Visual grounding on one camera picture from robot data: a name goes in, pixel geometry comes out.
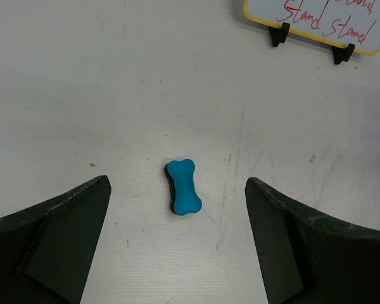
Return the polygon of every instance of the bone-shaped eraser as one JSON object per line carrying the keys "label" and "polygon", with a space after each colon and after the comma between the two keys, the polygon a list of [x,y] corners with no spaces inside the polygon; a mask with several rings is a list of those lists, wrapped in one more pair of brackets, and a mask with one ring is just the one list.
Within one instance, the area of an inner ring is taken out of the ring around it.
{"label": "bone-shaped eraser", "polygon": [[165,165],[165,175],[170,185],[170,209],[174,214],[183,216],[197,213],[202,202],[196,193],[193,174],[196,165],[192,160],[173,160]]}

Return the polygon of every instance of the whiteboard stand leg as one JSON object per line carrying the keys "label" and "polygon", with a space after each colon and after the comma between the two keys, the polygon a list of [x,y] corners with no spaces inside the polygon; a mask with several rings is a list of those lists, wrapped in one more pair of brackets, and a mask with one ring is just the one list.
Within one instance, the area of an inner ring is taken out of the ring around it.
{"label": "whiteboard stand leg", "polygon": [[340,47],[333,46],[332,53],[334,55],[334,62],[336,65],[341,64],[342,61],[348,62],[350,56],[352,56],[353,51],[355,50],[355,45],[349,43],[346,49],[342,49]]}
{"label": "whiteboard stand leg", "polygon": [[273,48],[279,46],[280,43],[286,41],[287,35],[289,34],[290,23],[283,22],[281,28],[269,27],[270,36],[272,38]]}

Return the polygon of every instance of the yellow whiteboard frame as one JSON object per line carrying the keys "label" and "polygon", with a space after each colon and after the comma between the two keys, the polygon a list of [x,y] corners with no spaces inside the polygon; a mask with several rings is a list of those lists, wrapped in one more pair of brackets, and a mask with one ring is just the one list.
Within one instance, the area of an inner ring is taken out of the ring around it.
{"label": "yellow whiteboard frame", "polygon": [[[248,0],[244,0],[244,2],[243,2],[243,14],[245,15],[245,17],[247,19],[249,19],[249,20],[251,20],[253,22],[257,22],[257,23],[266,25],[268,27],[274,27],[274,28],[277,28],[277,29],[279,29],[281,27],[281,24],[274,23],[274,22],[271,22],[271,21],[267,21],[267,20],[264,20],[264,19],[261,19],[261,18],[257,18],[257,17],[251,16],[249,14],[249,12],[248,12]],[[296,35],[299,35],[299,36],[302,36],[302,37],[309,38],[311,40],[315,40],[315,41],[319,41],[319,42],[323,42],[323,43],[329,44],[330,46],[336,46],[338,48],[343,48],[343,49],[346,47],[345,45],[343,45],[341,43],[336,43],[336,42],[331,41],[331,40],[327,40],[327,39],[324,39],[324,38],[321,38],[321,37],[317,37],[317,36],[314,36],[314,35],[302,32],[301,30],[295,30],[293,28],[290,28],[289,32],[292,33],[292,34],[296,34]],[[366,55],[366,56],[373,56],[373,55],[377,54],[379,51],[380,51],[380,46],[373,53],[365,52],[365,51],[362,51],[360,49],[356,49],[355,48],[355,53]]]}

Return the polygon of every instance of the whiteboard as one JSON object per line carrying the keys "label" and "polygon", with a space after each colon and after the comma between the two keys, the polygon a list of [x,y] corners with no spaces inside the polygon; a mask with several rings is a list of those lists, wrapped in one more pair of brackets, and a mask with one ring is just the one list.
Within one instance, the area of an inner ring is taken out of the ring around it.
{"label": "whiteboard", "polygon": [[380,0],[244,0],[247,19],[372,56],[380,50]]}

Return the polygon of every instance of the white surface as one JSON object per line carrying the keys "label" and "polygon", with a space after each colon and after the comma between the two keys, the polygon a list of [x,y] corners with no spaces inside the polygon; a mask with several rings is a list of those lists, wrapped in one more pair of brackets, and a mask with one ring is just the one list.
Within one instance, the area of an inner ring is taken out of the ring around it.
{"label": "white surface", "polygon": [[[293,39],[271,49],[239,15],[0,1],[0,217],[100,174],[113,186],[83,304],[267,303],[250,176],[380,229],[380,53],[336,67]],[[185,157],[204,209],[179,218],[162,168]]]}
{"label": "white surface", "polygon": [[248,0],[248,12],[367,53],[380,47],[380,0]]}

